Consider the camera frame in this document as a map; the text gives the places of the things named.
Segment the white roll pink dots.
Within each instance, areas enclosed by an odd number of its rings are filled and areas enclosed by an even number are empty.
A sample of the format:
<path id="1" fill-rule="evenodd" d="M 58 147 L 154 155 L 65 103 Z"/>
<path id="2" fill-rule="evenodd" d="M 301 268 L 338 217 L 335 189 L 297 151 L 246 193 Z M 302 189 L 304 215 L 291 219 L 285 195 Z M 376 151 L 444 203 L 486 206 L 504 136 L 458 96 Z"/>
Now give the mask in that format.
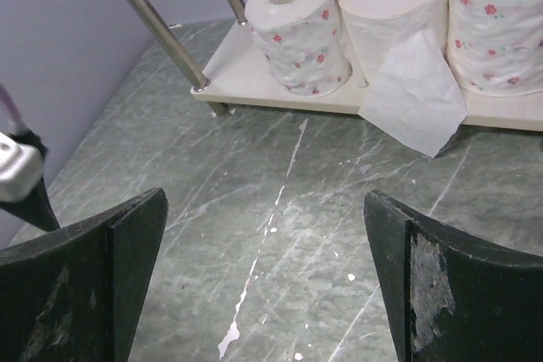
<path id="1" fill-rule="evenodd" d="M 271 76 L 287 92 L 320 97 L 350 78 L 338 0 L 247 0 L 244 13 Z"/>
<path id="2" fill-rule="evenodd" d="M 449 0 L 447 58 L 470 92 L 541 92 L 542 0 Z"/>

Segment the plain white toilet roll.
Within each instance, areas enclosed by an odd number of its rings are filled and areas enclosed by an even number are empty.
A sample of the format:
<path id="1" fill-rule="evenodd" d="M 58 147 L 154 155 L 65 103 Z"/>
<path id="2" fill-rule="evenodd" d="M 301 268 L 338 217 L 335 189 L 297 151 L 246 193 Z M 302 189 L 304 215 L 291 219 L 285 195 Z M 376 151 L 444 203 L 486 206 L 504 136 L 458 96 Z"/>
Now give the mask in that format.
<path id="1" fill-rule="evenodd" d="M 339 0 L 368 88 L 359 115 L 435 157 L 467 116 L 445 60 L 449 0 Z"/>

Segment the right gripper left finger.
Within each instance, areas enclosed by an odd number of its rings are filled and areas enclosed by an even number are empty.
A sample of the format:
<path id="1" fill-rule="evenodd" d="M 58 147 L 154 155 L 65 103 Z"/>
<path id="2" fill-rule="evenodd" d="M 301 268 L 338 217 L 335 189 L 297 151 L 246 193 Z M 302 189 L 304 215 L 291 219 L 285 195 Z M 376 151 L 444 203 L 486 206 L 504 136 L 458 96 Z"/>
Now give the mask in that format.
<path id="1" fill-rule="evenodd" d="M 1 251 L 3 361 L 126 361 L 168 216 L 154 187 Z"/>

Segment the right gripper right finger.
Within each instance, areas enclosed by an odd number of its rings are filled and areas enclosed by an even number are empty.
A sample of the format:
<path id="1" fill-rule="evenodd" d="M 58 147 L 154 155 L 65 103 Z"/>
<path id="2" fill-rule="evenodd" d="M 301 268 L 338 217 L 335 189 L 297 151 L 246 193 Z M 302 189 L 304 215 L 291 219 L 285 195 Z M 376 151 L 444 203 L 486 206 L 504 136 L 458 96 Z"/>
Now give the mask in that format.
<path id="1" fill-rule="evenodd" d="M 400 361 L 540 361 L 542 258 L 373 190 L 363 216 Z"/>

